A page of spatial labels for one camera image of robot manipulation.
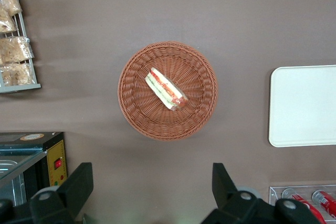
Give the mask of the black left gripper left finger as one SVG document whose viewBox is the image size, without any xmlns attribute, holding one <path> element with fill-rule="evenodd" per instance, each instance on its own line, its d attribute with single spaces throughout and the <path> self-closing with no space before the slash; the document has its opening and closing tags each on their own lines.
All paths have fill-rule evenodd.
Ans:
<svg viewBox="0 0 336 224">
<path fill-rule="evenodd" d="M 44 188 L 20 206 L 1 199 L 1 223 L 75 223 L 92 191 L 92 164 L 81 163 L 57 189 Z"/>
</svg>

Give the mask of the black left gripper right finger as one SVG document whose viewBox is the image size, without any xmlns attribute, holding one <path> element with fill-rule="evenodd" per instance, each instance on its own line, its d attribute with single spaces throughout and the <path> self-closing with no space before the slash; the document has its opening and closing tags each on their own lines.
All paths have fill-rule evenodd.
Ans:
<svg viewBox="0 0 336 224">
<path fill-rule="evenodd" d="M 313 213 L 294 199 L 274 206 L 246 190 L 238 190 L 222 163 L 214 163 L 212 192 L 217 208 L 202 223 L 319 223 Z"/>
</svg>

